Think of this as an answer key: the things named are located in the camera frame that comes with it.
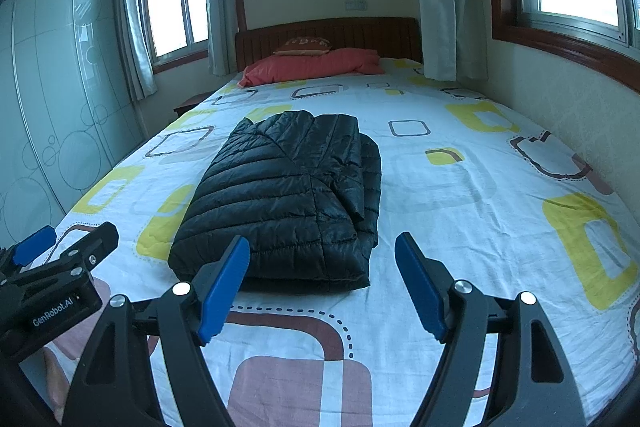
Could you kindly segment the dark wooden headboard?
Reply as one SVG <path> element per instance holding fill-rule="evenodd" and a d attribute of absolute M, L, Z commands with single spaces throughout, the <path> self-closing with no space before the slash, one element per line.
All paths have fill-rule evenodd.
<path fill-rule="evenodd" d="M 333 49 L 377 50 L 382 57 L 423 62 L 421 31 L 415 18 L 339 17 L 239 31 L 234 39 L 238 71 L 273 54 L 294 37 L 320 37 L 328 40 Z"/>

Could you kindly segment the wall power outlet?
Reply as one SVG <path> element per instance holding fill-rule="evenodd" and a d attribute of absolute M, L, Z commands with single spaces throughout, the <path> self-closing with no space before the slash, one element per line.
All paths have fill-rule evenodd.
<path fill-rule="evenodd" d="M 368 9 L 367 0 L 346 0 L 345 1 L 345 10 L 347 12 L 350 11 L 358 11 L 364 12 Z"/>

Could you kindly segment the small patterned orange cushion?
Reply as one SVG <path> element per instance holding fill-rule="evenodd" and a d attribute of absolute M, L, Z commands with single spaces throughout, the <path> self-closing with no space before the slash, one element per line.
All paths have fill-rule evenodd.
<path fill-rule="evenodd" d="M 293 37 L 273 51 L 279 56 L 320 56 L 331 51 L 332 44 L 321 37 Z"/>

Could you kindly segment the red pillow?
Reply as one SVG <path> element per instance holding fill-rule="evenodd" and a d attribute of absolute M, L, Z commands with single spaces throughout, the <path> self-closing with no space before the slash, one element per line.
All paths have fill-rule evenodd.
<path fill-rule="evenodd" d="M 271 55 L 247 66 L 238 86 L 248 88 L 346 74 L 383 75 L 384 72 L 375 50 L 343 48 L 318 56 Z"/>

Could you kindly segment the patterned white bed sheet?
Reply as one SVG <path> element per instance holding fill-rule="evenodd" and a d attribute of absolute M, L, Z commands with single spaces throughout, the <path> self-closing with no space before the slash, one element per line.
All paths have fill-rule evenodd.
<path fill-rule="evenodd" d="M 405 426 L 442 346 L 425 332 L 394 256 L 424 255 L 483 293 L 533 293 L 593 421 L 639 361 L 639 227 L 556 136 L 483 95 L 387 60 L 381 76 L 241 88 L 236 82 L 130 155 L 56 229 L 48 259 L 105 221 L 119 242 L 94 270 L 102 297 L 162 295 L 169 247 L 195 187 L 243 119 L 286 110 L 354 116 L 380 149 L 370 285 L 347 294 L 243 293 L 203 351 L 240 426 Z"/>

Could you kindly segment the wooden nightstand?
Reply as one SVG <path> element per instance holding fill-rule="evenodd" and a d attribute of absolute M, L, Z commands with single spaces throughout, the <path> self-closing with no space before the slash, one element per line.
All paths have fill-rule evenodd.
<path fill-rule="evenodd" d="M 212 95 L 212 92 L 203 92 L 197 95 L 193 95 L 191 96 L 191 98 L 188 98 L 186 101 L 178 104 L 174 108 L 174 112 L 178 117 L 180 117 L 186 112 L 189 112 L 189 110 L 194 109 L 194 107 L 200 105 L 202 102 L 206 100 L 206 98 L 209 98 L 211 95 Z"/>

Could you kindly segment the black quilted puffer jacket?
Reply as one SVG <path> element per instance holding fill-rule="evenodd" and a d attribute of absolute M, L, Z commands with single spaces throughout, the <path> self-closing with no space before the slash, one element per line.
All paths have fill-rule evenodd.
<path fill-rule="evenodd" d="M 168 265 L 190 281 L 242 236 L 250 244 L 246 291 L 367 287 L 381 178 L 378 144 L 354 116 L 296 110 L 244 118 L 205 170 Z"/>

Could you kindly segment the glass sliding wardrobe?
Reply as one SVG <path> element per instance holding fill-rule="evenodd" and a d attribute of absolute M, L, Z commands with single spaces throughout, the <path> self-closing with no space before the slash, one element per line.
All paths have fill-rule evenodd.
<path fill-rule="evenodd" d="M 143 140 L 114 0 L 1 2 L 1 243 L 57 225 Z"/>

